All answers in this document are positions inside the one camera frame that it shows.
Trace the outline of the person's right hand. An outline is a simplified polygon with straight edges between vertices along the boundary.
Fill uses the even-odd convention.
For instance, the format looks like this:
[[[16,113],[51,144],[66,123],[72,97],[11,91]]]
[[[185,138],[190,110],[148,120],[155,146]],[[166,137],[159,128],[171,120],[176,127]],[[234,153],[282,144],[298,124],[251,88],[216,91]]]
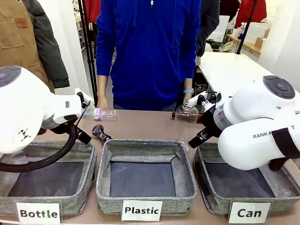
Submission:
[[[109,104],[105,95],[97,97],[97,108],[108,109]]]

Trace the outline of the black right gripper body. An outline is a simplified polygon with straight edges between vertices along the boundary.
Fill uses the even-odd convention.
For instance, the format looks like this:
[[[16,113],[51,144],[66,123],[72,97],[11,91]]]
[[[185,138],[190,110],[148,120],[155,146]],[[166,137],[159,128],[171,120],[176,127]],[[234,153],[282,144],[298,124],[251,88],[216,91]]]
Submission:
[[[210,109],[208,109],[204,115],[201,117],[202,124],[205,126],[204,131],[202,132],[202,135],[205,139],[210,139],[212,137],[217,137],[221,135],[222,131],[217,127],[215,121],[214,121],[214,111],[216,107],[212,106]]]

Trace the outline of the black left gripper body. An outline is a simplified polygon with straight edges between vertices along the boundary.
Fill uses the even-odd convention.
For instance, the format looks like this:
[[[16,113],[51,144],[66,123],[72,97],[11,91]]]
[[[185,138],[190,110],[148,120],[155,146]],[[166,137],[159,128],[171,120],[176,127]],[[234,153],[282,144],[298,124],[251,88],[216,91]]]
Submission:
[[[74,137],[76,140],[88,145],[91,141],[91,137],[74,123],[75,121],[64,122],[63,124],[52,128],[52,132],[56,134],[68,134],[69,137]]]

